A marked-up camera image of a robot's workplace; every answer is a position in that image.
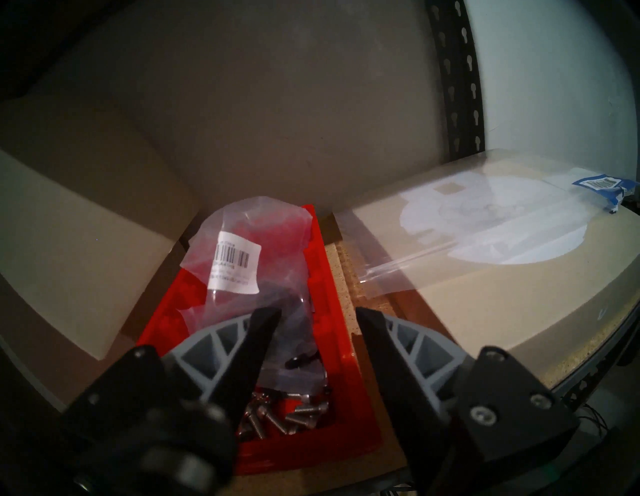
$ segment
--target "brown cardboard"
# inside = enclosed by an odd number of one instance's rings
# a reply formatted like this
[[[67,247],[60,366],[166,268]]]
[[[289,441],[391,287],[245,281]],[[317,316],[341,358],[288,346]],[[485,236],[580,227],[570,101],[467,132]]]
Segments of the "brown cardboard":
[[[109,104],[25,97],[0,116],[0,274],[103,359],[197,205]]]
[[[640,284],[640,217],[621,208],[589,223],[556,259],[495,266],[418,293],[456,342],[477,356],[500,346],[537,376],[581,348]]]
[[[450,164],[449,170],[458,172],[465,166],[481,168],[487,176],[530,179],[538,179],[540,171],[564,173],[572,167],[500,150],[481,154],[472,163]],[[424,249],[417,236],[399,225],[406,200],[398,192],[448,174],[439,168],[359,201],[348,219],[349,234],[355,233],[357,243],[340,225],[355,264],[371,258],[398,260]],[[457,184],[438,190],[443,195],[460,191]],[[341,215],[336,215],[339,224]],[[386,292],[416,288],[392,295],[409,320],[448,335],[472,356],[483,346],[502,347],[540,377],[583,347],[639,287],[640,217],[624,208],[617,214],[598,211],[586,224],[579,246],[545,261],[480,264],[443,251],[425,263],[413,260],[408,267],[395,274],[392,283],[384,281],[378,287]],[[431,282],[424,284],[427,278]]]

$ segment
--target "red container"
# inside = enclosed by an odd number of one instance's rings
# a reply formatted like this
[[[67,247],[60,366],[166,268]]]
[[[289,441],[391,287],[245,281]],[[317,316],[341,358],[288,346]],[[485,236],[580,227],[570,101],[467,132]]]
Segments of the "red container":
[[[265,440],[241,443],[237,475],[311,467],[326,461],[353,458],[381,445],[380,431],[344,323],[316,212],[311,205],[304,208],[313,215],[305,258],[309,267],[309,293],[314,304],[314,338],[332,388],[331,409],[321,417],[314,430],[291,436],[270,430],[270,436]],[[206,286],[181,269],[138,344],[152,344],[161,356],[180,344],[189,333],[178,310],[203,305],[206,296]],[[283,415],[292,411],[295,404],[289,400],[280,402],[276,413]]]

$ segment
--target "barcode label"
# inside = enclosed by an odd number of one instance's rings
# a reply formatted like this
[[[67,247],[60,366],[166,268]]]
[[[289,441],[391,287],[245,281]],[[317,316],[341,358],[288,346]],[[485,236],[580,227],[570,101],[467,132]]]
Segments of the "barcode label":
[[[616,179],[615,177],[600,177],[598,179],[588,179],[586,181],[581,181],[580,184],[586,186],[587,188],[599,190],[599,189],[607,189],[613,188],[620,183],[621,179]]]
[[[236,250],[232,244],[219,244],[216,246],[216,255],[213,257],[218,262],[227,262],[229,264],[238,264],[247,268],[249,265],[249,253],[242,250]]]
[[[257,273],[261,250],[259,244],[220,231],[207,288],[241,294],[258,293]]]

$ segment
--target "plastic wrap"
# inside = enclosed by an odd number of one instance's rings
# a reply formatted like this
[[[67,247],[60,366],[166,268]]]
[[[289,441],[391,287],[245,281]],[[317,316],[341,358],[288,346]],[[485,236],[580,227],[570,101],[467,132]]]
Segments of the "plastic wrap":
[[[209,216],[189,242],[181,266],[207,284],[202,307],[182,316],[190,333],[259,307],[282,310],[258,386],[315,394],[324,383],[318,361],[287,370],[285,362],[317,351],[303,250],[311,215],[272,198],[242,200]]]
[[[606,212],[604,199],[572,184],[594,174],[490,150],[369,193],[335,217],[365,293],[378,296],[575,249]]]

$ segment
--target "bolt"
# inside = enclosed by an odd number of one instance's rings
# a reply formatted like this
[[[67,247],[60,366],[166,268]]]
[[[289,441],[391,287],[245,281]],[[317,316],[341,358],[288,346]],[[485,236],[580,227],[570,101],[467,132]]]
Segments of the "bolt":
[[[498,416],[491,408],[478,405],[471,409],[471,418],[481,426],[490,427],[498,421]]]
[[[532,394],[529,400],[534,406],[537,406],[541,410],[548,410],[553,404],[550,398],[540,393]]]
[[[253,427],[253,430],[258,435],[258,437],[260,439],[266,439],[267,433],[264,432],[264,427],[262,427],[260,420],[258,420],[258,416],[253,411],[253,408],[250,408],[249,406],[247,406],[246,410],[244,411],[244,415],[249,420],[249,423]]]
[[[283,434],[288,434],[289,429],[287,428],[287,426],[275,415],[273,415],[273,412],[271,411],[271,409],[262,404],[258,407],[257,410],[258,413],[258,417],[260,417],[261,419],[266,418],[268,421],[270,421],[277,430],[279,430],[281,433]]]
[[[245,441],[253,435],[253,427],[248,422],[242,421],[240,422],[237,434],[240,441]]]
[[[93,492],[93,485],[85,475],[78,474],[74,477],[74,484],[87,493]]]
[[[285,417],[287,422],[292,422],[293,424],[298,424],[300,426],[304,426],[307,429],[315,429],[316,424],[318,423],[317,415],[311,415],[307,417],[305,415],[298,415],[297,413],[288,413]]]
[[[295,413],[318,413],[322,415],[329,410],[329,402],[322,401],[320,404],[301,404],[296,407]]]
[[[311,403],[311,395],[310,394],[299,394],[299,393],[282,393],[285,398],[289,399],[299,399],[302,403]]]
[[[504,362],[504,355],[494,349],[490,349],[484,355],[490,360],[494,360],[496,362]]]

